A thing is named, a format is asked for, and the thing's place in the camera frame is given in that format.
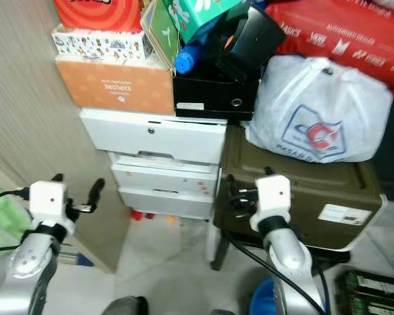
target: wooden wall panel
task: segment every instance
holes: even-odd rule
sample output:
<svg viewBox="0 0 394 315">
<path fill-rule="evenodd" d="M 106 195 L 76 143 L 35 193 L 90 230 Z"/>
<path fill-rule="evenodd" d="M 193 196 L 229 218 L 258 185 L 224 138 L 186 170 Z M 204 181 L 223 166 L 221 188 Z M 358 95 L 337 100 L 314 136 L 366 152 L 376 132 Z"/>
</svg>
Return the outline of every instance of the wooden wall panel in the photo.
<svg viewBox="0 0 394 315">
<path fill-rule="evenodd" d="M 106 187 L 95 214 L 79 220 L 75 243 L 114 270 L 128 221 L 104 152 L 96 150 L 55 67 L 51 0 L 0 0 L 0 165 L 18 184 L 64 173 L 70 196 L 85 202 L 94 181 Z"/>
</svg>

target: sticker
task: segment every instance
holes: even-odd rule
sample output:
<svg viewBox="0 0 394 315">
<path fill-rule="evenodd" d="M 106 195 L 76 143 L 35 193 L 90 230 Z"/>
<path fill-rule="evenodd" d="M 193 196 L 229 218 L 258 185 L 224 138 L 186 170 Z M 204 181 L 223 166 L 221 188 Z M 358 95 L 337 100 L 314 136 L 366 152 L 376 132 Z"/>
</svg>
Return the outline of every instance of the sticker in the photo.
<svg viewBox="0 0 394 315">
<path fill-rule="evenodd" d="M 204 103 L 177 103 L 179 110 L 204 110 Z"/>
<path fill-rule="evenodd" d="M 371 211 L 326 204 L 318 219 L 350 225 L 362 225 Z"/>
</svg>

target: red object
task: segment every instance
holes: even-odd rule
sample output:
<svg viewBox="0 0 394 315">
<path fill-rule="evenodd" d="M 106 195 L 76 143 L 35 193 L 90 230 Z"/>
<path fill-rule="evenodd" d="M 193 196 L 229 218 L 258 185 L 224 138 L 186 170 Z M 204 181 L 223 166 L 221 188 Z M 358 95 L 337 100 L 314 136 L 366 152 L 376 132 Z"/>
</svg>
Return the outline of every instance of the red object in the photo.
<svg viewBox="0 0 394 315">
<path fill-rule="evenodd" d="M 131 217 L 136 221 L 140 221 L 143 218 L 143 213 L 131 210 Z"/>
<path fill-rule="evenodd" d="M 119 32 L 137 32 L 139 0 L 54 0 L 64 26 Z"/>
<path fill-rule="evenodd" d="M 266 12 L 288 36 L 277 54 L 328 57 L 394 94 L 394 12 L 365 0 L 274 2 Z"/>
</svg>

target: green box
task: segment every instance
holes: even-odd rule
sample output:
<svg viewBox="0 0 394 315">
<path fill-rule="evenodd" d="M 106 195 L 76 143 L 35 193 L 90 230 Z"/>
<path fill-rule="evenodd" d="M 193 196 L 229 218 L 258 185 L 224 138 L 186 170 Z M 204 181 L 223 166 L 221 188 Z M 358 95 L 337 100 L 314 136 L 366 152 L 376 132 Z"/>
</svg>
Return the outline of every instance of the green box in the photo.
<svg viewBox="0 0 394 315">
<path fill-rule="evenodd" d="M 184 42 L 209 30 L 210 22 L 242 0 L 165 0 L 165 6 Z"/>
</svg>

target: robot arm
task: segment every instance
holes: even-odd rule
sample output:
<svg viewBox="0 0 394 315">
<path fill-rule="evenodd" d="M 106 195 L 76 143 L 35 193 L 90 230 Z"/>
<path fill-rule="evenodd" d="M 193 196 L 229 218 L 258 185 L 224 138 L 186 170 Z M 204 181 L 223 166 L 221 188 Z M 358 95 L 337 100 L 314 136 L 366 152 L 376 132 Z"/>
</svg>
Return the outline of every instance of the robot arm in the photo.
<svg viewBox="0 0 394 315">
<path fill-rule="evenodd" d="M 304 290 L 322 306 L 314 283 L 311 254 L 289 227 L 290 181 L 282 175 L 271 175 L 256 181 L 257 211 L 250 224 L 263 236 L 263 245 L 276 269 Z M 318 314 L 313 306 L 280 278 L 274 279 L 278 314 Z"/>
<path fill-rule="evenodd" d="M 88 203 L 72 206 L 67 187 L 61 182 L 39 181 L 30 186 L 30 211 L 36 228 L 9 257 L 0 289 L 0 315 L 42 314 L 60 244 L 73 235 L 79 212 L 96 209 L 103 187 L 100 178 L 91 189 Z"/>
</svg>

